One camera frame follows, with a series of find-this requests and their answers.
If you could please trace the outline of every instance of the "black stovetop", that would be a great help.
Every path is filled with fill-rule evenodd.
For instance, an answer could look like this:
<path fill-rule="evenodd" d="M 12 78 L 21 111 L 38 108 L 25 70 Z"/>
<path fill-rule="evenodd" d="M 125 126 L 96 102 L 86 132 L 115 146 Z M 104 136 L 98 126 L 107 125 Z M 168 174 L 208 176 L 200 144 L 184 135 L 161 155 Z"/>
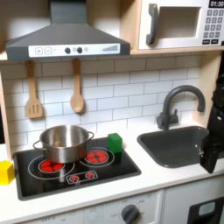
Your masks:
<path fill-rule="evenodd" d="M 14 155 L 17 195 L 31 200 L 55 193 L 125 179 L 141 172 L 123 150 L 113 154 L 107 138 L 90 141 L 85 158 L 72 164 L 52 164 L 42 150 L 21 151 Z"/>

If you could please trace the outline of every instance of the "sink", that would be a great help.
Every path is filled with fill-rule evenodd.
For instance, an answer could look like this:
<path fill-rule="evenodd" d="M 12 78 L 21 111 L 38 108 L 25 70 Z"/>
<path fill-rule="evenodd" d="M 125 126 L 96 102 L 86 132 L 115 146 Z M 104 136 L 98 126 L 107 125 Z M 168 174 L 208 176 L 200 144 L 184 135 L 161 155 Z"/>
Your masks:
<path fill-rule="evenodd" d="M 192 126 L 142 134 L 139 144 L 159 164 L 167 168 L 179 168 L 200 163 L 199 149 L 207 129 Z"/>

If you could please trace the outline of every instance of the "wooden spoon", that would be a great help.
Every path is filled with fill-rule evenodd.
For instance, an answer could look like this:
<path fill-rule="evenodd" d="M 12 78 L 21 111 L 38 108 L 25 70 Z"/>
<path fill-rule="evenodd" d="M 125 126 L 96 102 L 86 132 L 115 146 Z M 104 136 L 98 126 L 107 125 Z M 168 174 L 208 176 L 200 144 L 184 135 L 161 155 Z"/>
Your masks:
<path fill-rule="evenodd" d="M 41 103 L 39 102 L 36 96 L 36 86 L 34 80 L 35 63 L 33 61 L 26 61 L 25 66 L 28 75 L 28 85 L 30 92 L 30 99 L 25 105 L 25 113 L 29 118 L 41 117 L 43 114 L 43 109 Z"/>
<path fill-rule="evenodd" d="M 74 112 L 80 113 L 84 107 L 84 101 L 81 96 L 81 61 L 73 60 L 73 97 L 71 99 L 71 107 Z"/>

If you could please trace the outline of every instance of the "faucet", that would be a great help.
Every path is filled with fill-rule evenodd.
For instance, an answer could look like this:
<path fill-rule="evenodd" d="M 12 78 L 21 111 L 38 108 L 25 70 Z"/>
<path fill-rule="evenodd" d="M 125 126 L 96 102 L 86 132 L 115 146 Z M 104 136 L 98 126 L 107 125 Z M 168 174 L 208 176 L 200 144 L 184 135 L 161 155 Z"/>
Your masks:
<path fill-rule="evenodd" d="M 175 109 L 174 114 L 170 114 L 170 104 L 173 99 L 173 97 L 179 93 L 182 92 L 191 92 L 195 95 L 198 96 L 199 99 L 199 106 L 198 106 L 198 111 L 199 112 L 204 112 L 205 106 L 206 106 L 206 100 L 204 95 L 201 93 L 201 91 L 193 86 L 179 86 L 175 87 L 164 99 L 164 107 L 163 107 L 163 112 L 159 114 L 157 117 L 157 126 L 161 130 L 168 130 L 169 129 L 169 124 L 171 123 L 178 123 L 179 118 L 178 118 L 178 110 Z"/>

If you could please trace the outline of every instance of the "range hood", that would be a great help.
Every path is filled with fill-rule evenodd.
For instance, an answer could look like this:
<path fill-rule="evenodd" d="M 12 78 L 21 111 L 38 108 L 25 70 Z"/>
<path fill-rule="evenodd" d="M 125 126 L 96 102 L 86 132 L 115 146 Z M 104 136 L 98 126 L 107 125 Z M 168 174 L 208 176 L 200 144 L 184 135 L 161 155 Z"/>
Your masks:
<path fill-rule="evenodd" d="M 51 25 L 8 41 L 8 60 L 129 55 L 130 43 L 87 25 L 86 1 L 51 0 Z"/>

